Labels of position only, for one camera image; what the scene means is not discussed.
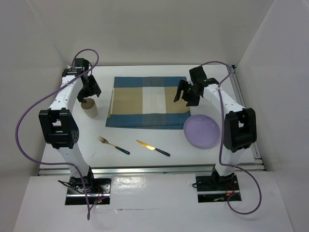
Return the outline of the beige cup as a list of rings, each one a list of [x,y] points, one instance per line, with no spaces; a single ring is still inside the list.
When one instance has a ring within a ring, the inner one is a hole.
[[[81,103],[81,108],[90,118],[95,118],[98,115],[96,102],[92,98],[86,98],[85,102]]]

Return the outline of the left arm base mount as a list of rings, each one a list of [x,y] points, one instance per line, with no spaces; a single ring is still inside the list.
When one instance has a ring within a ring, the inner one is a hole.
[[[71,182],[58,180],[60,184],[67,188],[65,205],[86,205],[84,189],[82,186]],[[93,186],[86,186],[89,204],[95,202],[98,205],[110,204],[111,178],[96,178],[93,180]]]

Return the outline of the blue beige white placemat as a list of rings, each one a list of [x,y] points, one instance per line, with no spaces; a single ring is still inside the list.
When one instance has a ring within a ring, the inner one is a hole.
[[[184,76],[114,78],[106,127],[181,130],[190,108],[184,100],[174,102]]]

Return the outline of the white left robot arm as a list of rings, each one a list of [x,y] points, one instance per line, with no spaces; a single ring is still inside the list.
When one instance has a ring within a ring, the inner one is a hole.
[[[47,110],[39,112],[39,121],[46,143],[56,149],[66,163],[70,163],[70,182],[89,193],[95,188],[94,175],[78,147],[79,129],[72,110],[75,101],[86,103],[89,97],[99,97],[101,89],[93,75],[84,74],[74,80],[76,76],[89,70],[88,60],[78,58],[73,64],[73,67],[63,71],[63,89],[57,93]]]

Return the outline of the purple plate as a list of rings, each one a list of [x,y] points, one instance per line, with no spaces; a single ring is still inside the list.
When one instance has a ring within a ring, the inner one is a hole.
[[[190,116],[184,123],[183,132],[191,145],[202,149],[214,147],[220,138],[216,121],[202,114]]]

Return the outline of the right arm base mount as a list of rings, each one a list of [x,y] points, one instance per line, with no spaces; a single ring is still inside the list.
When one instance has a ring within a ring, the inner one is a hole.
[[[229,197],[231,202],[242,201],[236,175],[221,183],[215,182],[213,176],[196,176],[192,187],[197,190],[199,203],[227,202]]]

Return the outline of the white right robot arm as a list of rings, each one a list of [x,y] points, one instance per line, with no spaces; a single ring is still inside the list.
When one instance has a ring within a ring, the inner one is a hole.
[[[206,76],[202,66],[190,69],[189,74],[191,82],[179,81],[174,101],[183,99],[187,106],[198,106],[203,97],[221,113],[219,161],[212,169],[211,185],[222,190],[232,184],[241,156],[256,142],[256,114],[235,102],[222,90],[221,82]]]

